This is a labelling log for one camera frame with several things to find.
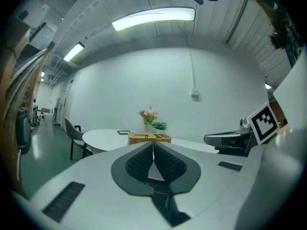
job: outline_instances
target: door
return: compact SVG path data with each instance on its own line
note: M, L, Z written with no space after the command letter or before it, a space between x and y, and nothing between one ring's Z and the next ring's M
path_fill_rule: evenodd
M65 118L70 117L71 112L71 104L73 95L75 93L76 85L77 85L77 79L79 78L79 74L76 76L73 76L70 83L67 85L66 93L65 93L65 99L63 103L63 115L62 115L62 128L66 131L65 126Z

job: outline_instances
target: flower vase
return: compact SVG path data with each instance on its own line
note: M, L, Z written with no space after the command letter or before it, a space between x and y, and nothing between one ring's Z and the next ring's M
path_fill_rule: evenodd
M144 132L145 133L155 134L156 133L156 129L154 127L152 127L151 124L147 124L147 125L144 125Z
M163 129L160 129L160 130L157 131L157 133L158 133L158 134L165 134L165 131L166 131L165 129L164 129L164 130L163 130Z

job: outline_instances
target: green leaves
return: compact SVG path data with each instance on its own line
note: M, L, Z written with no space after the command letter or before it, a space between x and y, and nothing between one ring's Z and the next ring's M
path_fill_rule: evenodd
M151 124L152 127L154 127L155 129L159 129L159 130L166 130L167 129L167 123L159 123L159 122L155 122L153 124Z

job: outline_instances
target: wall outlet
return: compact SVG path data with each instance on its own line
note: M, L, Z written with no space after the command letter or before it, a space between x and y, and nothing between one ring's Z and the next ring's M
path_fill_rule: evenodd
M192 89L192 92L191 92L191 96L199 96L200 92L198 91L198 89Z

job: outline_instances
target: cable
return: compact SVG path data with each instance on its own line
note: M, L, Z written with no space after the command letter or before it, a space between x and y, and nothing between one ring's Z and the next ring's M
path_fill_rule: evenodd
M244 151L244 149L243 149L243 148L240 148L240 147L230 147L230 149L240 149L240 150L243 150L243 151Z
M251 136L253 135L253 133L250 133L250 136L249 136L249 140L248 140L248 146L249 146L249 142L251 140ZM246 150L245 150L245 153L243 154L243 157L245 157L245 154L247 153L248 151L248 146L246 147Z
M189 42L188 42L187 37L185 36L185 34L183 33L183 31L181 30L179 25L176 24L176 26L178 27L178 29L181 32L181 34L184 36L184 38L186 40L186 45L189 48L189 56L190 56L191 72L192 72L192 85L193 85L193 88L196 89L195 70L194 70L194 64L193 64L192 50L191 50L191 47L189 47Z

